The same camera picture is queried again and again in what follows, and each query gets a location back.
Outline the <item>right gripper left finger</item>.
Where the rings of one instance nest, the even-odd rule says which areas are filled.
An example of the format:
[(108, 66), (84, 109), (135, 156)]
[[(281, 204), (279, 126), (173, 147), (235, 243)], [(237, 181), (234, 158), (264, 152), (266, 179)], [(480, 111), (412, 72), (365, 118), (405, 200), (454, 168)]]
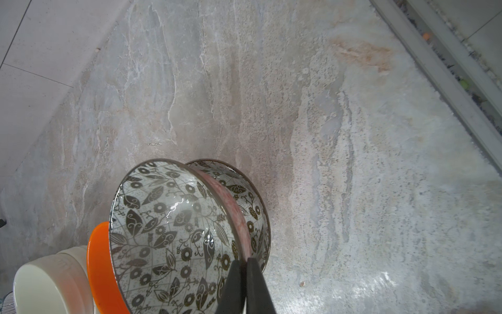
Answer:
[(222, 298), (218, 302), (216, 314), (241, 314), (247, 295), (246, 264), (240, 260), (231, 263)]

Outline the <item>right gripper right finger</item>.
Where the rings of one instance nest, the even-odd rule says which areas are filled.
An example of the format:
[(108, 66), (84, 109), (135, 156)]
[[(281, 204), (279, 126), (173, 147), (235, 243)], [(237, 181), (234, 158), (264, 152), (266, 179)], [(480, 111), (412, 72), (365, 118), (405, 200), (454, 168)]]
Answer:
[(256, 259), (247, 261), (247, 314), (276, 314), (263, 273)]

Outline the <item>black floral bowl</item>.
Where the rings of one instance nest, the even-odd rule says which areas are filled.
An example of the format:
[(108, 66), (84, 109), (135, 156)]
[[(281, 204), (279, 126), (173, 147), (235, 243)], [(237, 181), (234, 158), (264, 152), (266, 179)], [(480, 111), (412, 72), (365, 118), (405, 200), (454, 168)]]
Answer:
[(131, 313), (215, 313), (231, 263), (252, 255), (230, 192), (183, 163), (141, 162), (111, 208), (112, 267)]
[(210, 175), (230, 191), (247, 222), (252, 256), (264, 271), (271, 252), (271, 225), (264, 201), (252, 181), (235, 166), (221, 160), (198, 159), (186, 165)]

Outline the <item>orange bowl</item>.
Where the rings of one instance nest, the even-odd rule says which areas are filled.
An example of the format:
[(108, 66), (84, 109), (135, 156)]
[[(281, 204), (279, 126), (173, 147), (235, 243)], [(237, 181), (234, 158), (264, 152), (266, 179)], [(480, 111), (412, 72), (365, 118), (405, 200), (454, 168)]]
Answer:
[(96, 226), (87, 246), (88, 280), (100, 313), (129, 313), (112, 267), (109, 223)]

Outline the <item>cream bowl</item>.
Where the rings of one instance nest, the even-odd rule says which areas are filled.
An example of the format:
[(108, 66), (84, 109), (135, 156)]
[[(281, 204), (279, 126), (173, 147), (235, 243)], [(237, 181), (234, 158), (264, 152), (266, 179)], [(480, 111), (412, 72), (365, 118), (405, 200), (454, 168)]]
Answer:
[(21, 266), (14, 276), (17, 313), (99, 313), (86, 266), (87, 247), (72, 247)]

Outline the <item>purple striped bowl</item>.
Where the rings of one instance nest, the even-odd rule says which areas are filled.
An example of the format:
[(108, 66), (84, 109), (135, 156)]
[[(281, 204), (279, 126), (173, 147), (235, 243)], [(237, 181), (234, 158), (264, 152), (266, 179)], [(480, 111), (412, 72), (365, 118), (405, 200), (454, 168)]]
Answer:
[(16, 314), (14, 293), (11, 291), (1, 301), (0, 314)]

